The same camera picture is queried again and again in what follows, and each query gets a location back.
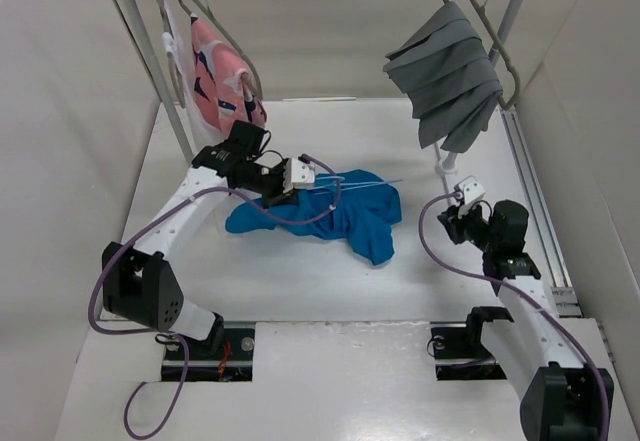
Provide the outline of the light blue wire hanger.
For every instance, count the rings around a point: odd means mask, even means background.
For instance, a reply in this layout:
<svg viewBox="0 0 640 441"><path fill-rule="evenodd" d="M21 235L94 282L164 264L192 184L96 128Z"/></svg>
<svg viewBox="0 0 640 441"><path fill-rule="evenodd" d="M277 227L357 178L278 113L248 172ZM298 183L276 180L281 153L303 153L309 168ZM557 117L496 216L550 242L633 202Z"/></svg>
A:
<svg viewBox="0 0 640 441"><path fill-rule="evenodd" d="M325 176L322 178L318 178L315 181L313 187L308 188L308 191L312 194L319 194L324 192L333 192L341 187L343 191L349 190L357 190L357 189L365 189L377 186L392 186L398 183L401 183L402 179L395 180L378 180L378 181L356 181L356 182L347 182L344 177L341 176Z"/></svg>

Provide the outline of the blue t shirt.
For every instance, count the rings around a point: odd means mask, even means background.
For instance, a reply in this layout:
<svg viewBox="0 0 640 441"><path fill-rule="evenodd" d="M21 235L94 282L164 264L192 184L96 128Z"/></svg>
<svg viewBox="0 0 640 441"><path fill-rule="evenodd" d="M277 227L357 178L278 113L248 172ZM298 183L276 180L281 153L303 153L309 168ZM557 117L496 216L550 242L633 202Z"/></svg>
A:
<svg viewBox="0 0 640 441"><path fill-rule="evenodd" d="M365 170L340 173L347 182L382 180ZM295 204L272 206L265 213L243 203L227 217L230 234L282 228L296 236L314 236L321 240L344 239L357 255L379 266L395 254L392 227L402 221L401 200L392 186L312 194L297 193Z"/></svg>

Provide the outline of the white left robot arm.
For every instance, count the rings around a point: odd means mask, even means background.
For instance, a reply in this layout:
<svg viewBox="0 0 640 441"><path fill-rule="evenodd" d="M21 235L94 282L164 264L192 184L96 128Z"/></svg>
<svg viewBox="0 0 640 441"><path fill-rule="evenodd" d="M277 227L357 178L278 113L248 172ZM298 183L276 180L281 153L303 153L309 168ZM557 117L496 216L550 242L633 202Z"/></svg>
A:
<svg viewBox="0 0 640 441"><path fill-rule="evenodd" d="M315 182L302 157L273 167L259 163L267 132L237 121L229 136L205 146L151 223L126 244L110 243L102 255L104 309L148 330L177 333L201 357L222 348L223 319L188 300L172 268L206 218L227 196L256 193L262 207L294 199Z"/></svg>

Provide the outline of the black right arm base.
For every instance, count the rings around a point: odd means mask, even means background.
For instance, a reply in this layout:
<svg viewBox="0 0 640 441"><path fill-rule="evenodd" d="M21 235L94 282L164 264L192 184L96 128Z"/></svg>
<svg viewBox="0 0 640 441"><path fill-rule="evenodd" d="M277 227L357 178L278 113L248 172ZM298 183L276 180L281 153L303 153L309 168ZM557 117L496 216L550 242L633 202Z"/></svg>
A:
<svg viewBox="0 0 640 441"><path fill-rule="evenodd" d="M435 322L430 325L429 355L436 361L438 381L505 380L506 375L493 355L482 345L485 324L511 321L502 307L474 307L464 322Z"/></svg>

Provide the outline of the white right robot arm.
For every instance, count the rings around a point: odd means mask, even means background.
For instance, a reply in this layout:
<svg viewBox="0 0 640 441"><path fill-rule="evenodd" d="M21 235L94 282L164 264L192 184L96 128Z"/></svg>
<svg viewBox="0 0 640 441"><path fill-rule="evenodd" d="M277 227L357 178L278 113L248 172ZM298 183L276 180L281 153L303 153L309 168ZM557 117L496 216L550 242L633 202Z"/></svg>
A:
<svg viewBox="0 0 640 441"><path fill-rule="evenodd" d="M541 272L525 251L528 210L504 200L485 217L481 204L457 201L438 220L454 244L469 242L482 253L482 272L501 304L474 308L462 342L498 362L517 393L525 438L607 439L613 379L552 312Z"/></svg>

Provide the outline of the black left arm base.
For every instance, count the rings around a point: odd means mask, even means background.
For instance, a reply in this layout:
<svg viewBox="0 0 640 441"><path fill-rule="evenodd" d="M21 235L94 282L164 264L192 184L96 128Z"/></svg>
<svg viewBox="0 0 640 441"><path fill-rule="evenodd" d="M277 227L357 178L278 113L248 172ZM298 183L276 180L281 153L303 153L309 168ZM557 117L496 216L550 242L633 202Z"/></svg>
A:
<svg viewBox="0 0 640 441"><path fill-rule="evenodd" d="M221 341L195 341L186 338L189 349L186 382L250 382L255 349L254 323L230 323ZM160 376L163 382L179 381L184 366L183 346L175 339L156 334L163 347Z"/></svg>

